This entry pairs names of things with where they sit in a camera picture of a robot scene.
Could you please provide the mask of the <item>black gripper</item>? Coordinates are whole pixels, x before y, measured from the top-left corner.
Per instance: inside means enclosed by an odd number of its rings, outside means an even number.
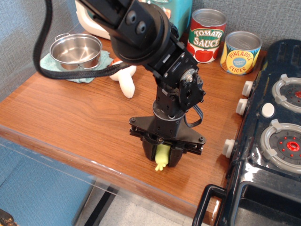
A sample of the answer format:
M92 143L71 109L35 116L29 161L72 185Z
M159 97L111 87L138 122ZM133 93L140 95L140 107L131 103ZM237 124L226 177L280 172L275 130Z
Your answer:
M132 117L130 134L142 139L145 156L155 159L158 144L171 145L169 167L175 167L183 153L200 155L206 138L188 127L183 117L176 120L164 120L157 116Z

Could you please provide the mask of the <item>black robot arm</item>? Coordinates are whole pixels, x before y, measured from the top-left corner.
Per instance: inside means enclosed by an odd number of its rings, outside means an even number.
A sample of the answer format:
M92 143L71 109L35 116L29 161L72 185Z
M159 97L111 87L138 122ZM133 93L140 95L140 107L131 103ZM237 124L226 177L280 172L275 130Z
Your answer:
M184 153L201 154L206 139L194 130L200 121L188 123L191 108L199 116L198 104L205 91L198 64L172 33L163 10L137 0L82 0L93 20L105 29L115 55L129 65L142 65L157 84L153 115L130 119L130 134L139 137L148 159L157 169L177 165Z

